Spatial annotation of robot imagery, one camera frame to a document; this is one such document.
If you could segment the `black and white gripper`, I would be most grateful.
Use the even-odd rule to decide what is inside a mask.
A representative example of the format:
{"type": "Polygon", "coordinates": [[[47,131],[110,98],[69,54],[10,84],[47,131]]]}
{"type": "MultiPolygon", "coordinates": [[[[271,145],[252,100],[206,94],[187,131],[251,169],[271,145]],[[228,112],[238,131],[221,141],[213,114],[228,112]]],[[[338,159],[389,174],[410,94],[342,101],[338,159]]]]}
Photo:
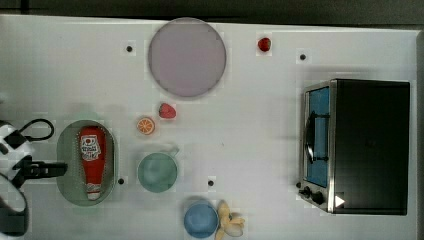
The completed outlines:
{"type": "Polygon", "coordinates": [[[32,162],[33,148],[30,142],[14,126],[6,121],[0,123],[0,170],[16,188],[25,178],[54,178],[64,176],[66,163],[32,162]]]}

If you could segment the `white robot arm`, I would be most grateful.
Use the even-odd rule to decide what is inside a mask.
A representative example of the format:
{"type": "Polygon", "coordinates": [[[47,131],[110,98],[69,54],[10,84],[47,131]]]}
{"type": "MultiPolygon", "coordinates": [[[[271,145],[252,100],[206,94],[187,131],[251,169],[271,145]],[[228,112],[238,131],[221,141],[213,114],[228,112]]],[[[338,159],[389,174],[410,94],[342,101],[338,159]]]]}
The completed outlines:
{"type": "Polygon", "coordinates": [[[32,142],[51,138],[55,132],[53,124],[47,119],[34,119],[17,129],[7,121],[1,121],[0,158],[1,158],[1,233],[19,237],[29,228],[28,201],[21,190],[27,180],[46,179],[64,176],[66,163],[46,163],[34,161],[32,142]],[[34,123],[45,123],[50,133],[44,137],[24,135],[23,132],[34,123]]]}

